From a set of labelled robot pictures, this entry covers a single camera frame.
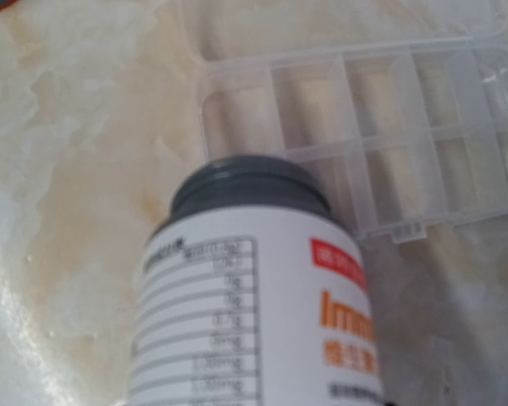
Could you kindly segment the clear plastic pill organizer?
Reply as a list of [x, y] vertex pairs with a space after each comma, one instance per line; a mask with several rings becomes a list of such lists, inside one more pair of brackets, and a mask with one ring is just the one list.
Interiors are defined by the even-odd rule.
[[175, 7], [208, 160], [301, 164], [359, 239], [508, 215], [508, 2]]

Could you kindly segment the orange pill bottle grey cap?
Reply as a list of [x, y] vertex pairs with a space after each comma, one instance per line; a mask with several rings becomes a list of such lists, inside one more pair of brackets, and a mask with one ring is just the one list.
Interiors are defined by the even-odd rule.
[[207, 164], [141, 263], [129, 405], [381, 405], [362, 257], [303, 168]]

